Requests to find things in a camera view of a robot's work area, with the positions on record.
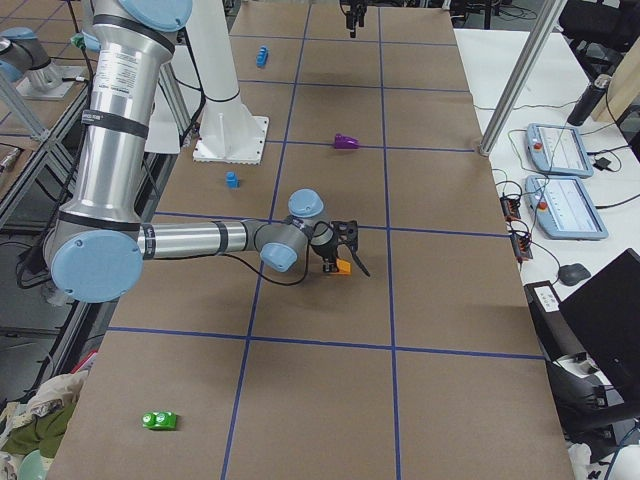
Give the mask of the upper blue teach pendant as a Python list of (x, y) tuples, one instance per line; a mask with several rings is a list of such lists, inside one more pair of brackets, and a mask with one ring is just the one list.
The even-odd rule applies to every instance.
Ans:
[(540, 173), (590, 178), (593, 166), (577, 127), (529, 124), (525, 132), (527, 155)]

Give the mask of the small blue block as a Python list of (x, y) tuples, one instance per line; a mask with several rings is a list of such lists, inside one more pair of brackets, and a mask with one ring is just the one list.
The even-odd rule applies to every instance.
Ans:
[(240, 186), (240, 179), (235, 172), (228, 171), (225, 174), (225, 183), (228, 188), (237, 189)]

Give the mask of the black computer mouse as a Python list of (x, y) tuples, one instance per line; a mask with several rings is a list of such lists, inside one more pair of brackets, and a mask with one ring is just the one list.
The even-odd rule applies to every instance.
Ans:
[(565, 286), (575, 286), (590, 277), (589, 270), (580, 263), (561, 265), (558, 269), (558, 280)]

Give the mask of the lower blue teach pendant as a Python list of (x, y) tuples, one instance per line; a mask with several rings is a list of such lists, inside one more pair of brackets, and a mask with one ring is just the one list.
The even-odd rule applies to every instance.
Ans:
[(577, 176), (529, 175), (525, 193), (534, 222), (552, 240), (604, 240), (609, 232)]

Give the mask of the crumpled cloth pile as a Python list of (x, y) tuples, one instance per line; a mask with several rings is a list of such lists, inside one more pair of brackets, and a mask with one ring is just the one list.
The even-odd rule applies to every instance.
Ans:
[(45, 381), (25, 403), (11, 402), (1, 414), (1, 477), (44, 479), (87, 380), (86, 371)]

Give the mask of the flat blue block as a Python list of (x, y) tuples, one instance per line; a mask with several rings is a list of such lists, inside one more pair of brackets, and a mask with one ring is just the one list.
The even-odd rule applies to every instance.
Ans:
[(264, 68), (268, 62), (269, 48), (266, 45), (261, 45), (256, 54), (256, 66), (258, 68)]

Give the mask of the white metal base plate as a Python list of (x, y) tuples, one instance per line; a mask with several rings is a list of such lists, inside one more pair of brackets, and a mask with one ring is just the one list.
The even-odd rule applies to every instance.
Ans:
[(242, 100), (223, 3), (195, 0), (186, 32), (205, 96), (193, 158), (260, 163), (269, 119), (252, 115)]

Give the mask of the purple trapezoid block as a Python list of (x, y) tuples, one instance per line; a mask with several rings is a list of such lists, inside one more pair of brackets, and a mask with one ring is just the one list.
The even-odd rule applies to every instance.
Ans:
[(336, 133), (333, 148), (337, 150), (357, 150), (360, 148), (360, 143), (357, 138)]

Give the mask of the green double block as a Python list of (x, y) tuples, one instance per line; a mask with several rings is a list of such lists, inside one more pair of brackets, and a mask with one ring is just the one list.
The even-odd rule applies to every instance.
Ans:
[(149, 411), (141, 416), (142, 427), (153, 431), (174, 431), (178, 415), (172, 411)]

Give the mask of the black water bottle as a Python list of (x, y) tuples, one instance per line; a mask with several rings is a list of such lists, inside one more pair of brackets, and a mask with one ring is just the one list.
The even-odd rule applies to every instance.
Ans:
[(611, 80), (610, 75), (600, 74), (586, 87), (567, 118), (569, 125), (579, 127), (584, 124), (607, 93)]

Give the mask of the black laptop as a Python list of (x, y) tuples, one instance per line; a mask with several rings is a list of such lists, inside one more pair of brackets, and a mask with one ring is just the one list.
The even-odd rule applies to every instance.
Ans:
[(628, 248), (560, 303), (579, 342), (626, 400), (639, 398), (639, 254)]

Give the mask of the blue teach pendant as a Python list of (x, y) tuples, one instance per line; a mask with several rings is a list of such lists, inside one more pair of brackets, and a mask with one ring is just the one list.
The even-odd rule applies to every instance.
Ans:
[(593, 166), (577, 127), (529, 124), (525, 132), (527, 155), (540, 173), (590, 178)]
[(529, 175), (525, 193), (534, 222), (552, 240), (604, 240), (609, 232), (577, 176)]

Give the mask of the grey metal post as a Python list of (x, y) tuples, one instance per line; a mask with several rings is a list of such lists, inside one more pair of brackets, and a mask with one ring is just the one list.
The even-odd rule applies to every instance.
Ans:
[(482, 156), (488, 157), (496, 145), (499, 135), (506, 126), (515, 103), (566, 4), (567, 0), (547, 0), (543, 3), (478, 146), (478, 152)]

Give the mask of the orange trapezoid block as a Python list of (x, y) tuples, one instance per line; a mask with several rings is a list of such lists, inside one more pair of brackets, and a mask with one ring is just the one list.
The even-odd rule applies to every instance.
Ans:
[(349, 261), (340, 258), (336, 259), (336, 275), (350, 275), (351, 272), (351, 263)]

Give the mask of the brown paper table mat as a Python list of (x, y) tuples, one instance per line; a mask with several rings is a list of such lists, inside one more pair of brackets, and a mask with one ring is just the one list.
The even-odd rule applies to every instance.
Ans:
[(569, 479), (573, 473), (453, 29), (442, 12), (245, 3), (264, 158), (184, 154), (155, 223), (257, 220), (313, 240), (145, 265), (118, 304), (53, 479)]

